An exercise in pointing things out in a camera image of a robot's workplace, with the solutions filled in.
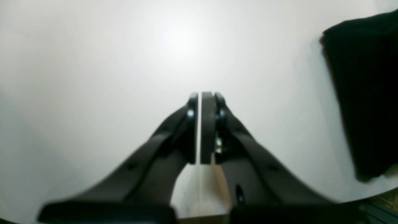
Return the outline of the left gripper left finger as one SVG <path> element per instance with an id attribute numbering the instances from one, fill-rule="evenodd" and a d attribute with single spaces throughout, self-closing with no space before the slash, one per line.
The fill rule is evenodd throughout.
<path id="1" fill-rule="evenodd" d="M 181 171 L 195 164 L 198 94 L 168 116 L 153 135 L 94 187 L 46 204 L 44 224 L 177 224 L 170 202 Z"/>

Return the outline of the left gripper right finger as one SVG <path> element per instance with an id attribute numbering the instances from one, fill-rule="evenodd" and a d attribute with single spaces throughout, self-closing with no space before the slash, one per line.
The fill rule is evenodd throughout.
<path id="1" fill-rule="evenodd" d="M 293 175 L 258 143 L 220 93 L 202 93 L 201 163 L 214 160 L 232 209 L 229 224 L 366 224 L 359 203 L 337 204 Z"/>

